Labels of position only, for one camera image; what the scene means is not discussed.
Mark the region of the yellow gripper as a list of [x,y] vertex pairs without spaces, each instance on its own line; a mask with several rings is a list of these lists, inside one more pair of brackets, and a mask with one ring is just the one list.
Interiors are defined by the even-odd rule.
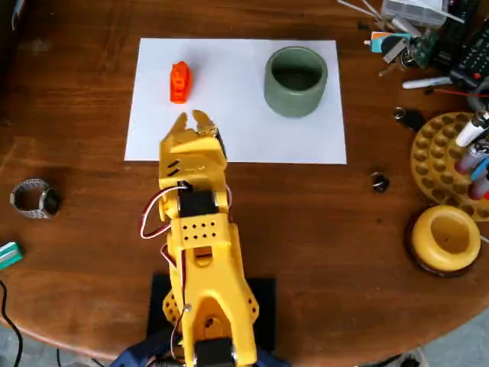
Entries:
[[197,132],[186,129],[182,112],[159,147],[159,186],[186,182],[198,189],[224,190],[227,159],[215,123],[203,111],[193,110]]

